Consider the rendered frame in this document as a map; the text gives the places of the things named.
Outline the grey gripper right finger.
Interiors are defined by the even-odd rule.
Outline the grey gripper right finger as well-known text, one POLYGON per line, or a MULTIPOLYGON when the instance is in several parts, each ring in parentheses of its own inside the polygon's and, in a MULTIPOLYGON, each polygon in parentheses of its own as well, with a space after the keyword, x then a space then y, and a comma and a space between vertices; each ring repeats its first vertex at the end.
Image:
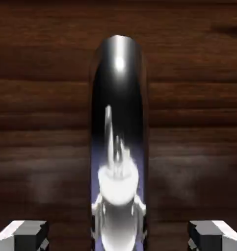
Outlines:
POLYGON ((187 251, 237 251, 237 232, 223 220, 192 220, 187 232, 187 251))

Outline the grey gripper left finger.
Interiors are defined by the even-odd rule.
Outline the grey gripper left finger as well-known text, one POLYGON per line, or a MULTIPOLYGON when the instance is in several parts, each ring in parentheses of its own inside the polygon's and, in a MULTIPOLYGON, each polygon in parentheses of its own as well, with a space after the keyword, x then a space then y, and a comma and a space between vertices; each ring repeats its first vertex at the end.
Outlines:
POLYGON ((14 220, 0 231, 0 251, 49 251, 49 223, 14 220))

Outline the dark wood cabinet door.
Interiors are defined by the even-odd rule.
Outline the dark wood cabinet door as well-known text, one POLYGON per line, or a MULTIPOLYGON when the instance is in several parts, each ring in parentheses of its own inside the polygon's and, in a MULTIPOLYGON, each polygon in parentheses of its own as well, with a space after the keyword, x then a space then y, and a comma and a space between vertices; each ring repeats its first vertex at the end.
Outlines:
POLYGON ((114 34, 147 65, 147 251, 186 251, 189 220, 237 231, 237 1, 214 0, 0 0, 0 231, 90 250, 89 66, 114 34))

